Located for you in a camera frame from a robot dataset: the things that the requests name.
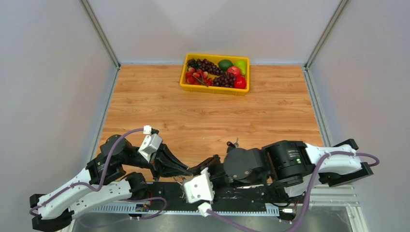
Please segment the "large silver keyring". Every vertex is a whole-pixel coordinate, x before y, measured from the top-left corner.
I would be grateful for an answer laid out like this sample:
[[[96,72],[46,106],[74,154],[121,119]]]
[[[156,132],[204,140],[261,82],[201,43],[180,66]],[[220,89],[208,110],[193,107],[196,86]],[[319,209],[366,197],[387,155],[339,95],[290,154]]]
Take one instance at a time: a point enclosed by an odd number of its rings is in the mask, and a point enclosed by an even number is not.
[[[182,191],[182,200],[184,200],[185,202],[187,202],[187,198],[186,198],[186,192],[185,192],[185,188],[184,188],[184,183],[186,180],[186,177],[184,176],[174,176],[173,180],[178,183],[180,185],[181,191]]]

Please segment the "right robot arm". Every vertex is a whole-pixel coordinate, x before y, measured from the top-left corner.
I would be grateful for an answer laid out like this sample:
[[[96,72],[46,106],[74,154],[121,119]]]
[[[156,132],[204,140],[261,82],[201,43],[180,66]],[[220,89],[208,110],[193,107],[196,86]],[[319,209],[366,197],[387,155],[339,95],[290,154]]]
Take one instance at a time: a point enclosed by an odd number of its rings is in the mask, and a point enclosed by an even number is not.
[[[363,153],[353,139],[332,147],[283,140],[262,148],[244,149],[227,143],[224,160],[213,157],[192,179],[182,183],[188,200],[211,201],[219,188],[264,186],[288,202],[318,184],[337,187],[373,175],[372,164],[361,161]]]

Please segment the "black key tag with key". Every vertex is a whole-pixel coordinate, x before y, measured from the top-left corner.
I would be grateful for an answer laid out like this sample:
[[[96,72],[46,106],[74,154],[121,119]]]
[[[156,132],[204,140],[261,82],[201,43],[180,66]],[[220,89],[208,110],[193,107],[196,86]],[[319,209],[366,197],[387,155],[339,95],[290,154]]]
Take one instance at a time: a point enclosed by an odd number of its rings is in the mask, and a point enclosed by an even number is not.
[[[235,149],[235,148],[239,148],[238,140],[239,140],[239,138],[236,138],[236,140],[235,140],[234,142],[228,141],[228,142],[226,143],[226,145],[227,145],[227,152],[229,152],[229,151],[231,151],[231,150],[233,150],[233,149]]]

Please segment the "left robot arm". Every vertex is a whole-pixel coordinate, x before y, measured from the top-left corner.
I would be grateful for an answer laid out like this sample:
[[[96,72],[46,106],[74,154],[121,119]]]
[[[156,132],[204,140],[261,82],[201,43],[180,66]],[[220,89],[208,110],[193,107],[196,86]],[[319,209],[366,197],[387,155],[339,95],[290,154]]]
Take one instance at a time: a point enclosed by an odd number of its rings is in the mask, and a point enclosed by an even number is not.
[[[149,169],[155,181],[162,177],[192,176],[193,171],[179,161],[156,131],[147,132],[140,146],[124,136],[113,135],[70,181],[49,194],[30,197],[32,227],[41,232],[66,228],[81,214],[118,200],[152,201],[153,190],[142,173],[126,173],[124,166]]]

